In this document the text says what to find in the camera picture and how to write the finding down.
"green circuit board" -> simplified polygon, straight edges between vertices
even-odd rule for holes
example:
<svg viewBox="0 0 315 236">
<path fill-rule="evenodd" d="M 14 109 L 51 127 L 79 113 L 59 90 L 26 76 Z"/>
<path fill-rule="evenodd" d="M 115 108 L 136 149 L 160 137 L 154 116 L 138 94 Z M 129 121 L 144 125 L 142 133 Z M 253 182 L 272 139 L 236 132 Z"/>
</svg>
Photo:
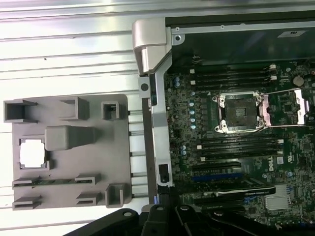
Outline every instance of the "green circuit board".
<svg viewBox="0 0 315 236">
<path fill-rule="evenodd" d="M 272 80 L 268 85 L 254 84 L 249 88 L 217 88 L 211 87 L 212 82 L 203 83 L 201 90 L 196 90 L 195 78 L 198 74 L 218 71 L 250 69 L 254 71 L 270 64 L 275 66 Z M 233 207 L 242 209 L 240 212 L 263 224 L 284 226 L 291 224 L 312 224 L 315 220 L 315 137 L 314 123 L 311 113 L 305 115 L 305 124 L 297 124 L 300 105 L 297 103 L 295 89 L 300 89 L 302 97 L 307 101 L 308 110 L 314 106 L 313 78 L 309 65 L 304 61 L 271 62 L 264 64 L 207 66 L 196 67 L 194 70 L 173 71 L 165 77 L 165 97 L 170 134 L 170 152 L 172 161 L 172 175 L 175 186 L 181 189 L 183 204 L 196 204 L 202 210 L 216 207 Z M 294 81 L 300 77 L 303 81 Z M 222 134 L 215 131 L 220 119 L 218 103 L 213 98 L 222 93 L 259 91 L 269 93 L 270 120 L 274 128 L 259 128 L 248 133 Z M 240 154 L 238 156 L 222 156 L 217 152 L 225 151 L 231 154 L 233 149 L 223 150 L 218 144 L 231 139 L 246 139 L 255 143 L 259 148 L 259 140 L 270 137 L 276 140 L 278 150 L 272 154 L 265 154 L 264 146 L 257 154 Z M 209 141 L 207 145 L 214 155 L 207 158 L 200 154 L 198 145 L 200 140 Z M 231 165 L 220 167 L 220 163 Z M 205 169 L 195 170 L 194 167 L 205 166 Z M 263 187 L 274 186 L 273 194 L 253 194 L 235 197 L 223 204 L 213 204 L 199 201 L 207 198 L 207 188 L 211 192 L 221 185 L 244 188 L 238 178 L 253 179 L 262 182 Z"/>
</svg>

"blue pcie slot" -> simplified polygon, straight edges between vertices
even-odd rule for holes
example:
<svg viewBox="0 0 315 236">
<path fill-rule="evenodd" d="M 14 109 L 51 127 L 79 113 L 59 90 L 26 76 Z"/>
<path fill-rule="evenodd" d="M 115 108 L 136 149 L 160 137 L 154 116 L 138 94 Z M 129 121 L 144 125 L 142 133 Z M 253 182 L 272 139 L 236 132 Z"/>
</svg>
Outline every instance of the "blue pcie slot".
<svg viewBox="0 0 315 236">
<path fill-rule="evenodd" d="M 231 174 L 217 174 L 217 175 L 210 175 L 210 176 L 193 176 L 191 179 L 193 181 L 202 182 L 202 181 L 209 181 L 209 180 L 218 180 L 218 179 L 225 179 L 225 178 L 241 178 L 243 177 L 242 173 L 231 173 Z"/>
</svg>

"screw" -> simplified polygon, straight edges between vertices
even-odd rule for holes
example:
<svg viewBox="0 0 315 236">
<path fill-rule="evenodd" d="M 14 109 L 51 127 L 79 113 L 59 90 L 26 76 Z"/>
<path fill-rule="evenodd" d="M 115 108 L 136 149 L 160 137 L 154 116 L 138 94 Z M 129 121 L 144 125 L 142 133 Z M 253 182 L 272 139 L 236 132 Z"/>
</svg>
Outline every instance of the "screw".
<svg viewBox="0 0 315 236">
<path fill-rule="evenodd" d="M 181 210 L 189 210 L 188 206 L 181 206 Z"/>
<path fill-rule="evenodd" d="M 222 211 L 215 211 L 215 215 L 216 216 L 223 216 L 223 212 Z"/>
</svg>

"metal rod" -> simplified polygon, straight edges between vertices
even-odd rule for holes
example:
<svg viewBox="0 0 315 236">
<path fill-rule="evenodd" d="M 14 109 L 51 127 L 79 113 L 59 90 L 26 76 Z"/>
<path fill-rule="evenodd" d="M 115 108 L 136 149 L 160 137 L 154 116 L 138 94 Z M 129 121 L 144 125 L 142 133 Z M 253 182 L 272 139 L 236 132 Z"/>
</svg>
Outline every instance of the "metal rod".
<svg viewBox="0 0 315 236">
<path fill-rule="evenodd" d="M 298 90 L 298 89 L 300 89 L 300 88 L 291 88 L 291 89 L 287 89 L 287 90 L 281 90 L 281 91 L 269 92 L 269 93 L 264 93 L 264 95 L 274 94 L 274 93 L 281 93 L 281 92 L 290 92 L 290 91 L 294 91 L 294 90 Z"/>
</svg>

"dell logo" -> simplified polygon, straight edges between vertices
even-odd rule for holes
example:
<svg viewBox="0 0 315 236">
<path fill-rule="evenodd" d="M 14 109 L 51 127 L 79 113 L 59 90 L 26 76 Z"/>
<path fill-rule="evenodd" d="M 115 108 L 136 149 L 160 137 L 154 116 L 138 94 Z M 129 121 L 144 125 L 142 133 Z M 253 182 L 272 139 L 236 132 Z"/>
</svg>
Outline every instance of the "dell logo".
<svg viewBox="0 0 315 236">
<path fill-rule="evenodd" d="M 274 158 L 272 156 L 268 158 L 268 163 L 269 163 L 269 171 L 274 171 Z"/>
</svg>

